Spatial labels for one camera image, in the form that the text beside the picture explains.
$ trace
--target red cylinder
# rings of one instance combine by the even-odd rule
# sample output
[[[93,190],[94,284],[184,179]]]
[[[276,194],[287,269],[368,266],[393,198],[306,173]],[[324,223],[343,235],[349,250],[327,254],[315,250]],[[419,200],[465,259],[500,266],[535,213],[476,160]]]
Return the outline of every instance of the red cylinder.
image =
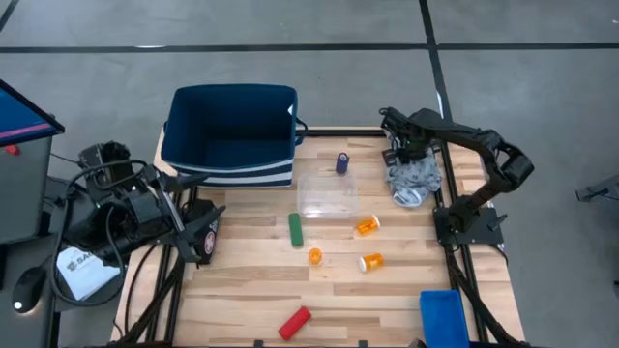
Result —
[[[289,340],[290,337],[292,337],[293,334],[298,332],[299,329],[301,329],[301,327],[304,326],[305,323],[307,323],[310,318],[311,318],[310,311],[307,308],[302,306],[280,328],[280,336],[281,336],[281,338],[283,338],[284,340]]]

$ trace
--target crumpled cloth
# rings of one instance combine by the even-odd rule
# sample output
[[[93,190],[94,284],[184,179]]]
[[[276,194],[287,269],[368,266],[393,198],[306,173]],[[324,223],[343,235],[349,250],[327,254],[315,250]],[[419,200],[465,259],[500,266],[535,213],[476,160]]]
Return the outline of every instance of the crumpled cloth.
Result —
[[[385,181],[389,183],[394,201],[400,207],[416,208],[422,205],[430,192],[441,188],[441,172],[431,148],[423,159],[411,160],[407,164],[388,167]]]

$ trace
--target metal bracket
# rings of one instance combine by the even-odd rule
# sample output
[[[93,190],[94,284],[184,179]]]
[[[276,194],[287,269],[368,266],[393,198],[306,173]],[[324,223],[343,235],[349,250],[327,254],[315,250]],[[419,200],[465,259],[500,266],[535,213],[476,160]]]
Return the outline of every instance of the metal bracket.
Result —
[[[449,208],[434,209],[436,239],[441,245],[500,245],[503,234],[500,223],[507,216],[499,217],[494,208],[481,208],[479,215],[466,231],[454,231],[449,223]]]
[[[421,339],[415,339],[408,345],[408,348],[427,348],[427,346]]]
[[[576,198],[580,202],[590,202],[596,196],[619,200],[619,175],[614,175],[595,185],[576,190]]]

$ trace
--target transparent box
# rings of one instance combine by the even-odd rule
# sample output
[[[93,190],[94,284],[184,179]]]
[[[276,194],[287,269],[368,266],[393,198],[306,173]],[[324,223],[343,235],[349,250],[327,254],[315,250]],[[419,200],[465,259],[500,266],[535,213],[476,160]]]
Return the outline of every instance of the transparent box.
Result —
[[[305,218],[351,218],[359,212],[355,177],[350,171],[302,174],[297,209]]]

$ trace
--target wooden tabletop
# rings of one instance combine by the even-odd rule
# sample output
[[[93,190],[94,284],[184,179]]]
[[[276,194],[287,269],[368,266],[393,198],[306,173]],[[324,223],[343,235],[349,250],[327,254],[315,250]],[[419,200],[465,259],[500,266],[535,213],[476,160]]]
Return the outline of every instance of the wooden tabletop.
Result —
[[[161,144],[160,138],[155,164],[175,174],[161,161]],[[262,339],[267,346],[353,347],[364,339],[370,346],[407,346],[414,338],[423,339],[420,292],[449,289],[445,255],[432,221],[436,203],[431,196],[417,209],[394,204],[380,154],[388,146],[386,139],[376,137],[309,137],[296,149],[292,188],[202,189],[200,198],[225,204],[227,209],[212,264],[199,270],[186,266],[174,344],[252,346],[255,339]],[[350,156],[359,216],[304,218],[305,242],[295,248],[290,244],[287,216],[297,210],[296,179],[311,171],[334,172],[340,152]],[[476,153],[460,147],[450,147],[450,153],[460,194],[483,184],[485,174]],[[381,228],[361,237],[353,226],[370,215],[380,218]],[[320,266],[308,261],[312,247],[323,252]],[[133,278],[144,251],[132,255],[127,279]],[[362,274],[359,257],[375,252],[383,254],[385,266]],[[482,298],[505,329],[523,339],[505,261],[486,246],[472,246],[471,252]],[[131,322],[151,300],[160,256],[158,247],[138,277]],[[116,317],[121,326],[129,284],[125,282]],[[312,319],[284,342],[278,329],[301,305],[310,310]],[[167,306],[168,302],[162,307],[158,338],[162,338]],[[469,335],[475,340],[466,300],[465,312]]]

